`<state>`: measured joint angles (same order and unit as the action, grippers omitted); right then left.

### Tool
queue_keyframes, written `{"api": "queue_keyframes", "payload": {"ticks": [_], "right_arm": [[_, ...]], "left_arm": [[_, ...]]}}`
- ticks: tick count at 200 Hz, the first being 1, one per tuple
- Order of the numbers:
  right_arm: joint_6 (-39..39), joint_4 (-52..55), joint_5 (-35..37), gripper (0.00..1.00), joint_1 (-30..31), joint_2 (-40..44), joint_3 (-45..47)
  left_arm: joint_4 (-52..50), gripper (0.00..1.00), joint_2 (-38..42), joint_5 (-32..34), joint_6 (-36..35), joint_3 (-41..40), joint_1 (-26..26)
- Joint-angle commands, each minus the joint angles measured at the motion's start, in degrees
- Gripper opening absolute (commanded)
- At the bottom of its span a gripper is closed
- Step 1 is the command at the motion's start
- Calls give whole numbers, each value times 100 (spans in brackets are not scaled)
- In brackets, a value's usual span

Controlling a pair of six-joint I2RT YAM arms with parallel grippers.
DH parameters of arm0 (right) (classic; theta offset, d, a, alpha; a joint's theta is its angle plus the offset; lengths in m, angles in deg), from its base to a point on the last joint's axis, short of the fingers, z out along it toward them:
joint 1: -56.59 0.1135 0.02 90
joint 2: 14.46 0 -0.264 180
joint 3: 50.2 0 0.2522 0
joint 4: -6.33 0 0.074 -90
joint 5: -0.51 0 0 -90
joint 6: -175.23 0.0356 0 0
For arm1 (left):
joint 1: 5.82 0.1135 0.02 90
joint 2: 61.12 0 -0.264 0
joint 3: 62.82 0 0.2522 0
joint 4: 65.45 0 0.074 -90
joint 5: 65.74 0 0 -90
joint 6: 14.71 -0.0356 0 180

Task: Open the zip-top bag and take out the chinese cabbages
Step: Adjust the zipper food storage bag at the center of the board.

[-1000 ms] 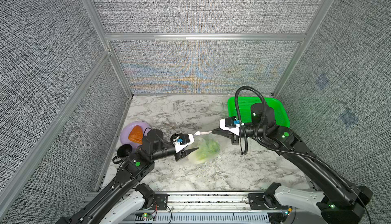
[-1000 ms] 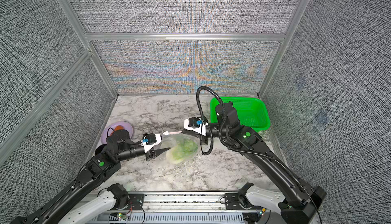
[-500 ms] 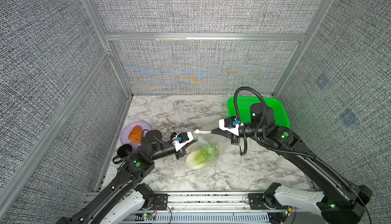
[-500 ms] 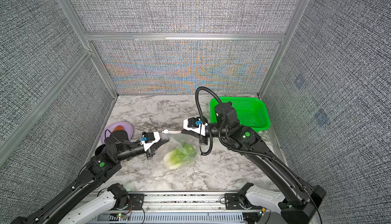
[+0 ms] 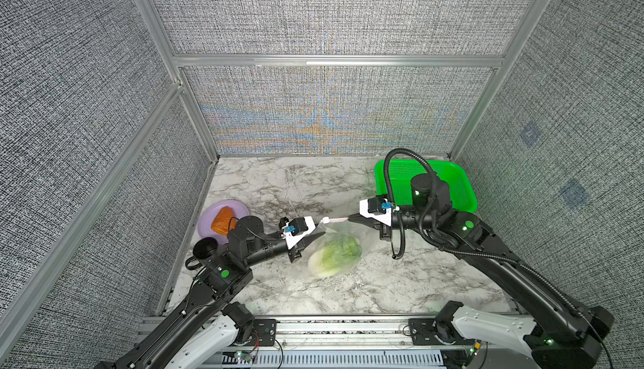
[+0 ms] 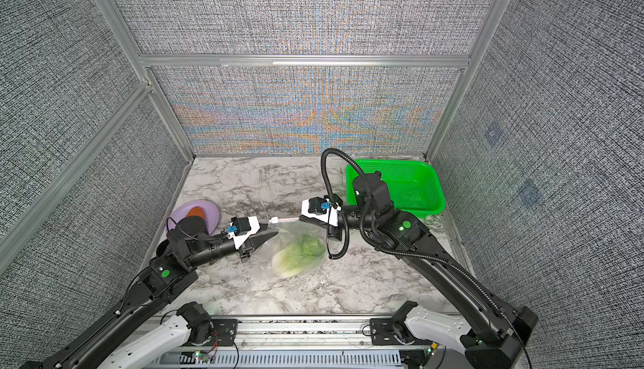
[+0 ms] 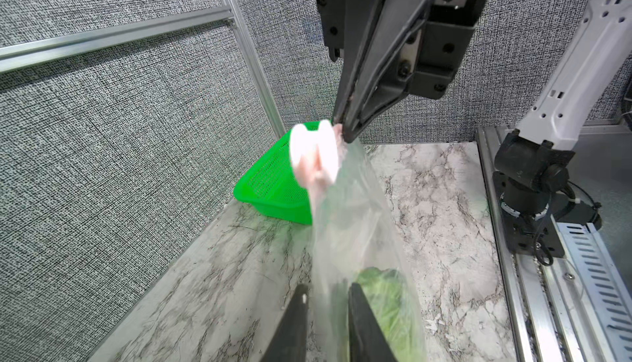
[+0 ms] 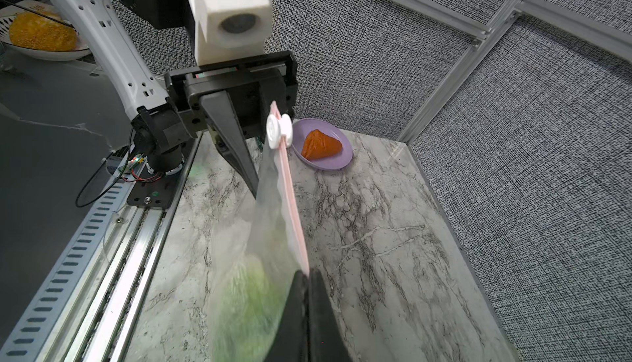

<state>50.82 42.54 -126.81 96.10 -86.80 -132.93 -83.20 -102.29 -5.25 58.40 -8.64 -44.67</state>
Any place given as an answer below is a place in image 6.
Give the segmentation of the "clear zip-top bag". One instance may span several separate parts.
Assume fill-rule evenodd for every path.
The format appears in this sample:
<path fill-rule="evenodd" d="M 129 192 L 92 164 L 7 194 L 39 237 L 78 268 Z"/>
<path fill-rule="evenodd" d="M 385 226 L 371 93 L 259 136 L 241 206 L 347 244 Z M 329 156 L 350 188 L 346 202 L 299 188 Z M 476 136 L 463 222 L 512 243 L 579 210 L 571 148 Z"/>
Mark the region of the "clear zip-top bag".
<path fill-rule="evenodd" d="M 328 258 L 323 227 L 298 218 L 272 218 L 277 234 L 253 253 L 252 274 L 261 280 L 282 280 L 317 270 Z"/>

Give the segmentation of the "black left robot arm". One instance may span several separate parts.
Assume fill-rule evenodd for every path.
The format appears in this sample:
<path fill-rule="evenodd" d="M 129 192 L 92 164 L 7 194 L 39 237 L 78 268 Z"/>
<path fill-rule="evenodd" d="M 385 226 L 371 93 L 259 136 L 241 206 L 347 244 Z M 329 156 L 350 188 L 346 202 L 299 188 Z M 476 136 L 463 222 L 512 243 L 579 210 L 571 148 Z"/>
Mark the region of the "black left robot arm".
<path fill-rule="evenodd" d="M 206 220 L 189 214 L 175 223 L 157 256 L 135 275 L 124 296 L 79 337 L 42 362 L 23 368 L 97 368 L 144 322 L 176 300 L 197 279 L 197 268 L 237 254 L 247 259 L 278 234 L 248 218 L 233 221 L 233 233 L 207 232 Z"/>

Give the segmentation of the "green chinese cabbage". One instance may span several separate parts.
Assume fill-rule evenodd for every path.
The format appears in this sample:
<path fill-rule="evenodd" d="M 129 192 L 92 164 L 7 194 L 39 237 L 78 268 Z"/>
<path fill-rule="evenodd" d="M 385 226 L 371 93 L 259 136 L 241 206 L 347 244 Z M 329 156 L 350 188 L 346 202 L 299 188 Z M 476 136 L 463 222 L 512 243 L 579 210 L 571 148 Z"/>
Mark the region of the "green chinese cabbage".
<path fill-rule="evenodd" d="M 290 278 L 315 268 L 326 255 L 325 245 L 316 236 L 302 234 L 273 255 L 273 273 Z"/>

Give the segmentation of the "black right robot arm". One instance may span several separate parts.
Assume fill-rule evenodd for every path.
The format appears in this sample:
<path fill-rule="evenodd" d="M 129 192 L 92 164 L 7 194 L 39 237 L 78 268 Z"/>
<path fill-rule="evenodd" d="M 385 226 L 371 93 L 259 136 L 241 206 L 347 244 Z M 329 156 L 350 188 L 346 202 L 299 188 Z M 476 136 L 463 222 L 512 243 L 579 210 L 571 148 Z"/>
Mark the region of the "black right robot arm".
<path fill-rule="evenodd" d="M 332 238 L 351 230 L 379 253 L 403 260 L 458 311 L 458 317 L 431 313 L 408 301 L 389 320 L 370 326 L 379 344 L 434 342 L 462 354 L 474 368 L 513 368 L 527 358 L 527 344 L 538 317 L 516 308 L 482 285 L 442 247 L 413 214 L 397 209 L 379 172 L 353 181 L 356 202 L 345 205 L 331 193 L 303 201 L 300 218 Z"/>

